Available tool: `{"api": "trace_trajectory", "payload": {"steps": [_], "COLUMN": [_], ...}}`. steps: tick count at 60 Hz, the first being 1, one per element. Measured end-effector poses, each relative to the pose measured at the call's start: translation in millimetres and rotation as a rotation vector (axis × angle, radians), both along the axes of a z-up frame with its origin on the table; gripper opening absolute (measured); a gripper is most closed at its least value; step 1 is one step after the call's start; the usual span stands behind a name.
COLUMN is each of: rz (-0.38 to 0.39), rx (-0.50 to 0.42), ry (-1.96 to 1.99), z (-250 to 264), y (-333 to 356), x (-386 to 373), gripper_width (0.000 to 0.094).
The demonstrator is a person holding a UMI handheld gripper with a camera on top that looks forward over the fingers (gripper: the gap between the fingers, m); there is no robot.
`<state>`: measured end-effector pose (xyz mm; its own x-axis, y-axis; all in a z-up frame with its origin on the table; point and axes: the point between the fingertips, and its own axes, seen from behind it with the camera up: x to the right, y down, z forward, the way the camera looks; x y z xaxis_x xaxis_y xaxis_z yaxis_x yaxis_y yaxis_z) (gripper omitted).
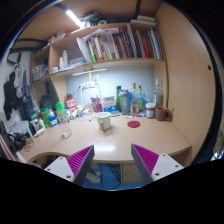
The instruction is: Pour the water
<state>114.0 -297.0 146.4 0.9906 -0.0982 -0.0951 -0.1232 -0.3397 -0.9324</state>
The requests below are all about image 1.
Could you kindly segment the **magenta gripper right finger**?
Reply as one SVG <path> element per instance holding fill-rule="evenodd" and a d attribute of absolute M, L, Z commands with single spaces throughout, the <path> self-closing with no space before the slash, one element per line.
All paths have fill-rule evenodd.
<path fill-rule="evenodd" d="M 183 166 L 168 154 L 158 155 L 136 144 L 131 145 L 131 154 L 145 184 L 152 183 L 183 169 Z"/>

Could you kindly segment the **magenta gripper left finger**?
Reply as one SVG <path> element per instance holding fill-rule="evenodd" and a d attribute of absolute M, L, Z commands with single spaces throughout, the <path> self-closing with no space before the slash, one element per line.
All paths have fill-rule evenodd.
<path fill-rule="evenodd" d="M 90 145 L 68 157 L 58 157 L 45 171 L 82 186 L 94 155 L 94 146 Z"/>

